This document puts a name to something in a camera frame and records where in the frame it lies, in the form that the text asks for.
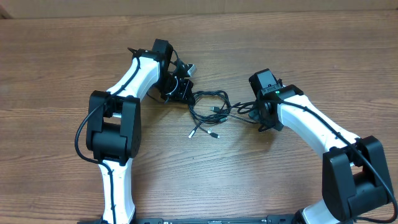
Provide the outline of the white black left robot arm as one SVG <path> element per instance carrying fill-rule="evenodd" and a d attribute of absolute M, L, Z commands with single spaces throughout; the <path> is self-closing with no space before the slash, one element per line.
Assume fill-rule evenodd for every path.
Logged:
<path fill-rule="evenodd" d="M 183 63 L 167 40 L 156 39 L 150 50 L 131 49 L 131 66 L 106 91 L 90 95 L 88 114 L 79 125 L 75 140 L 86 130 L 86 147 L 93 158 L 76 153 L 97 164 L 103 178 L 104 212 L 97 223 L 134 223 L 136 206 L 132 199 L 132 163 L 141 145 L 141 102 L 156 88 L 166 102 L 192 105 L 195 73 L 193 64 Z"/>

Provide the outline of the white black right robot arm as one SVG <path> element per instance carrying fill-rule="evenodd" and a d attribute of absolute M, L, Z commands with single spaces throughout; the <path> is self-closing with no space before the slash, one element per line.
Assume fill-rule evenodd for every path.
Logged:
<path fill-rule="evenodd" d="M 382 143 L 374 136 L 361 138 L 334 123 L 295 85 L 283 85 L 269 69 L 249 78 L 256 100 L 250 117 L 260 131 L 288 127 L 322 159 L 322 199 L 278 223 L 381 223 L 364 213 L 392 204 L 397 220 L 397 200 Z"/>

